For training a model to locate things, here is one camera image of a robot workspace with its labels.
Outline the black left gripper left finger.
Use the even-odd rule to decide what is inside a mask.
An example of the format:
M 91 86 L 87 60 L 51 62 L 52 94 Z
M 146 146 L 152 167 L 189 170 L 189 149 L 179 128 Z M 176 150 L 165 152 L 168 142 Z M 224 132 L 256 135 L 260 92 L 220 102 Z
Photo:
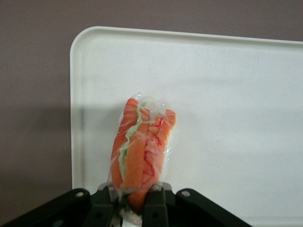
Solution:
M 111 227 L 115 204 L 104 187 L 76 188 L 4 224 L 4 227 Z

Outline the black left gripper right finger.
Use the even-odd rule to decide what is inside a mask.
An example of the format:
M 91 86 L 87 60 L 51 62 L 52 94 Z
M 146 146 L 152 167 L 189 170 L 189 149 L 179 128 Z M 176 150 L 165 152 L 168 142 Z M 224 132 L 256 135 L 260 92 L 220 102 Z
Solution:
M 168 183 L 154 185 L 145 197 L 143 227 L 249 227 L 199 192 L 185 188 L 177 193 Z

